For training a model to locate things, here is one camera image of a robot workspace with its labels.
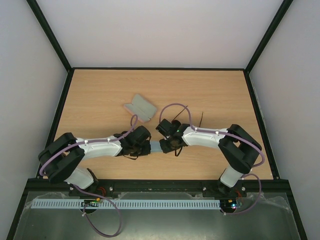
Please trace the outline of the light blue cleaning cloth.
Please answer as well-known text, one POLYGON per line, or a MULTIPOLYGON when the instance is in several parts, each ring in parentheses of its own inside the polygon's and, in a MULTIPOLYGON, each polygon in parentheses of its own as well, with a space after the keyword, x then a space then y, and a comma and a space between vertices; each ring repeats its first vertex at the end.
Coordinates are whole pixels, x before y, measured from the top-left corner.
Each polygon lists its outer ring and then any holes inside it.
POLYGON ((149 143, 150 143, 150 152, 151 153, 162 153, 163 152, 159 141, 150 141, 149 143))

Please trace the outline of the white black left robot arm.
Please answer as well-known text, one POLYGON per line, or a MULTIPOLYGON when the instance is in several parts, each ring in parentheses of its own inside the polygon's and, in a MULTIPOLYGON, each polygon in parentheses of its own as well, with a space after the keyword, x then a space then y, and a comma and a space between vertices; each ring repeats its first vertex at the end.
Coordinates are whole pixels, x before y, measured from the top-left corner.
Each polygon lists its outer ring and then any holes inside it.
POLYGON ((39 175, 46 176, 52 184, 67 182, 84 190, 95 178, 89 169, 79 167, 81 161, 121 156, 135 160, 151 153, 150 140, 150 132, 140 128, 95 139, 76 138, 67 132, 38 155, 39 175))

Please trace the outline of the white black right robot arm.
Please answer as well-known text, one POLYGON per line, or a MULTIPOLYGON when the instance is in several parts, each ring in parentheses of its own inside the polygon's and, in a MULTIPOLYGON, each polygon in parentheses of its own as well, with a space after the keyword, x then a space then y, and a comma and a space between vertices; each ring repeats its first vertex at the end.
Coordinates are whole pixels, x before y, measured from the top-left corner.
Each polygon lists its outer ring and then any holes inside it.
POLYGON ((219 177, 216 187, 224 196, 233 193, 238 180, 266 160, 261 145, 237 124, 232 124, 229 128, 209 129, 177 120, 163 120, 156 130, 163 136, 159 144, 165 154, 189 146, 219 149, 228 162, 228 167, 219 177))

